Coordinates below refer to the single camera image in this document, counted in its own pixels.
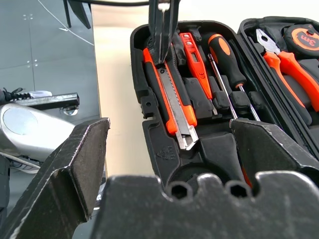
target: black plastic tool case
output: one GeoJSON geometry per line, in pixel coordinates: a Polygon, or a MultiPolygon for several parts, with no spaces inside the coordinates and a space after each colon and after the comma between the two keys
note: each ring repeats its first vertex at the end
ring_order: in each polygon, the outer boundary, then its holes
{"type": "MultiPolygon", "coordinates": [[[[240,62],[240,70],[247,78],[246,92],[249,95],[257,92],[262,99],[262,103],[255,105],[261,121],[278,125],[295,142],[318,159],[319,147],[314,134],[310,132],[294,106],[286,99],[275,76],[264,61],[260,48],[252,40],[256,28],[280,29],[283,26],[306,23],[311,23],[317,30],[319,29],[319,23],[315,21],[294,17],[247,19],[240,25],[238,34],[216,21],[179,22],[178,29],[181,32],[187,32],[190,27],[199,27],[202,35],[200,45],[206,55],[209,35],[213,32],[223,35],[233,48],[240,62]]],[[[164,185],[175,180],[192,184],[199,174],[209,172],[216,174],[222,182],[230,179],[242,180],[243,174],[236,143],[228,125],[231,115],[229,119],[200,122],[196,127],[199,142],[190,151],[179,150],[175,140],[168,135],[160,117],[158,102],[148,85],[143,67],[143,49],[149,36],[147,25],[134,30],[131,35],[131,61],[137,99],[141,104],[143,116],[147,119],[143,122],[143,129],[155,174],[162,179],[164,185]]],[[[203,60],[208,75],[214,76],[208,59],[203,60]]],[[[251,115],[242,117],[253,119],[251,115]]]]}

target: tool kit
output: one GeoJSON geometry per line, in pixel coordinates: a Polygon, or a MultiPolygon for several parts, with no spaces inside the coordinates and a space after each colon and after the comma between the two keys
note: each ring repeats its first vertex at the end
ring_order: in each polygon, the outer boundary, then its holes
{"type": "MultiPolygon", "coordinates": [[[[171,3],[170,11],[178,11],[178,3],[171,3]]],[[[318,31],[319,23],[310,19],[271,16],[244,20],[236,34],[216,21],[177,23],[176,14],[150,5],[149,25],[131,35],[131,61],[147,119],[147,147],[164,186],[194,185],[203,173],[216,174],[223,183],[250,184],[258,170],[301,171],[296,160],[271,158],[258,168],[258,157],[265,155],[257,152],[245,165],[241,147],[247,146],[240,137],[250,131],[235,137],[231,125],[238,119],[277,125],[318,167],[318,31]],[[158,21],[159,15],[165,20],[158,21]]],[[[251,134],[250,145],[271,154],[272,147],[263,150],[261,136],[251,134]]]]}

